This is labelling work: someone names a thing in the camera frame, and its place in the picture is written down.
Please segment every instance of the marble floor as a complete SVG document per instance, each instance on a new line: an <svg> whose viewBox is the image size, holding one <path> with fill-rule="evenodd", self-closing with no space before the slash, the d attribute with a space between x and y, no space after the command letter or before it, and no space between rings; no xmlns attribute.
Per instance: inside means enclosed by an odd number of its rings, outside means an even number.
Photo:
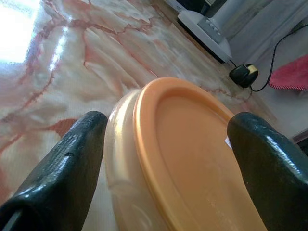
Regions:
<svg viewBox="0 0 308 231"><path fill-rule="evenodd" d="M275 124L166 12L155 0L0 0L0 203L81 115L110 115L122 96L158 77L191 81L234 113ZM105 191L102 167L84 230L116 230Z"/></svg>

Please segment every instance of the pink towel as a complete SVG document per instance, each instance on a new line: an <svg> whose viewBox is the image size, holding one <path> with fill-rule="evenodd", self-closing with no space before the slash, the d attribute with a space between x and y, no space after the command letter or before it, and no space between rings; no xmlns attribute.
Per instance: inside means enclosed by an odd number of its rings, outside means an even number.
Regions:
<svg viewBox="0 0 308 231"><path fill-rule="evenodd" d="M276 89L308 90L308 54L274 71L269 85Z"/></svg>

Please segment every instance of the container lid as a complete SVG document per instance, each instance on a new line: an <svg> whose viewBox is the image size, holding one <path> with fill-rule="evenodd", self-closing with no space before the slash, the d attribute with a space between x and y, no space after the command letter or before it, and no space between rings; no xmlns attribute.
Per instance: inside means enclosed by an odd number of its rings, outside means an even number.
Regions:
<svg viewBox="0 0 308 231"><path fill-rule="evenodd" d="M154 80L141 91L133 122L138 157L171 230L265 230L225 142L232 116L177 78Z"/></svg>

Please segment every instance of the sticker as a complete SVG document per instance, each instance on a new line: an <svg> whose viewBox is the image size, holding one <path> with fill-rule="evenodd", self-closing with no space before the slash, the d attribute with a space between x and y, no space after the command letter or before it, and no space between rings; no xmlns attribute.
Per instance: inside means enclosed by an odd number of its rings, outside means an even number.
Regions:
<svg viewBox="0 0 308 231"><path fill-rule="evenodd" d="M227 136L225 139L226 144L232 149L229 137Z"/></svg>

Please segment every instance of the white base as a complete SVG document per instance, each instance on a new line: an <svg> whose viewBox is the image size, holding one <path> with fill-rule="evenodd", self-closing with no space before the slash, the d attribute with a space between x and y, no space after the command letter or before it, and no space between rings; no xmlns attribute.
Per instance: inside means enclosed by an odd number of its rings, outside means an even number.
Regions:
<svg viewBox="0 0 308 231"><path fill-rule="evenodd" d="M198 26L203 19L203 15L194 11L181 11L178 19L187 26L190 31L196 35L213 53L215 53L222 61L227 62L232 58L229 43L223 38L220 44L217 44L204 30Z"/></svg>

